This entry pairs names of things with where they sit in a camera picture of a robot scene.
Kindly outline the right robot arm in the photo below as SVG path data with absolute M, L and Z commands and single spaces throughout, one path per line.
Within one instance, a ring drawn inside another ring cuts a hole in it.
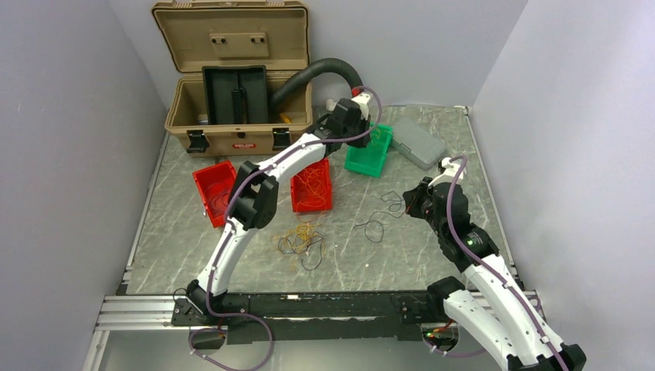
M 425 220 L 443 255 L 487 300 L 485 310 L 457 278 L 428 288 L 430 318 L 454 320 L 469 332 L 502 370 L 581 370 L 587 358 L 568 345 L 530 304 L 513 278 L 496 243 L 471 220 L 469 200 L 460 185 L 432 185 L 424 178 L 403 193 L 406 214 Z

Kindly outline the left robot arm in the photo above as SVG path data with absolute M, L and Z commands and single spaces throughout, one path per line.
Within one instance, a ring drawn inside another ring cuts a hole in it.
M 242 163 L 229 194 L 219 242 L 202 272 L 186 288 L 191 313 L 199 322 L 210 325 L 220 318 L 222 299 L 243 251 L 277 212 L 280 184 L 343 144 L 365 147 L 370 140 L 370 108 L 376 101 L 365 91 L 342 98 L 282 152 L 259 163 Z

